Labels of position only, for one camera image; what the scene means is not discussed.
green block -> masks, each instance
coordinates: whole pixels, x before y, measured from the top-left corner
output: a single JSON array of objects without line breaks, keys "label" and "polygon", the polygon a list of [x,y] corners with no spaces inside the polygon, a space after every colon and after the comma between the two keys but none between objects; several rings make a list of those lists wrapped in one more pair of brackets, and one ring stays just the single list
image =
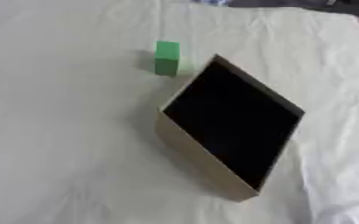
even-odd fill
[{"label": "green block", "polygon": [[180,63],[180,44],[175,42],[158,41],[155,52],[155,74],[177,75]]}]

box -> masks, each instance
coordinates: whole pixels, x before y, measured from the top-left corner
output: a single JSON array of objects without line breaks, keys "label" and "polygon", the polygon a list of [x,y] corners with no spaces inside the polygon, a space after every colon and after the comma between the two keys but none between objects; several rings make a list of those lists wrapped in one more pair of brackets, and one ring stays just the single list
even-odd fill
[{"label": "box", "polygon": [[158,111],[157,134],[228,198],[257,196],[304,111],[216,55]]}]

box side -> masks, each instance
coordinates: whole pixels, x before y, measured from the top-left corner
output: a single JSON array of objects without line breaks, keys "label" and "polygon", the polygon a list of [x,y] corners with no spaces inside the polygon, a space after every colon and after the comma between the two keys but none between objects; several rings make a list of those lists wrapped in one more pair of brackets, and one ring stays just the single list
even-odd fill
[{"label": "box side", "polygon": [[263,92],[266,95],[269,95],[270,98],[272,98],[275,102],[279,103],[282,107],[289,110],[291,113],[295,114],[296,116],[303,116],[305,112],[295,105],[294,103],[288,101],[285,97],[278,94],[274,90],[267,87],[265,84],[263,84],[261,81],[255,79],[248,73],[244,72],[241,68],[231,64],[228,60],[224,59],[220,55],[216,54],[213,58],[213,61],[218,62],[222,66],[226,67],[231,73],[238,75],[241,77],[244,81],[252,85],[254,88],[257,88],[261,92]]},{"label": "box side", "polygon": [[156,131],[166,144],[180,151],[202,172],[206,173],[209,179],[229,198],[242,201],[258,196],[256,190],[237,177],[162,111],[158,112]]}]

white tablecloth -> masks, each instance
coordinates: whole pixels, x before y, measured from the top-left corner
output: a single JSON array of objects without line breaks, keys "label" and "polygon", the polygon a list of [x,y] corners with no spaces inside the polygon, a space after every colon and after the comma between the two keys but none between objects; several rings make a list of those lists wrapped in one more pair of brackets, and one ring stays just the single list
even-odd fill
[{"label": "white tablecloth", "polygon": [[[151,72],[160,39],[180,42],[182,74],[219,53],[306,111],[260,197],[224,199],[154,135],[176,82]],[[0,224],[333,223],[342,213],[359,217],[353,17],[0,0]]]}]

open box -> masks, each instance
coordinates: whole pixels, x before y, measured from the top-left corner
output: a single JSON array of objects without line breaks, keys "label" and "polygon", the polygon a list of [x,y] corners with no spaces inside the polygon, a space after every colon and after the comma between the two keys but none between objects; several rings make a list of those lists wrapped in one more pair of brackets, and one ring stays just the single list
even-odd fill
[{"label": "open box", "polygon": [[224,58],[159,109],[158,135],[229,198],[257,196],[304,111]]}]

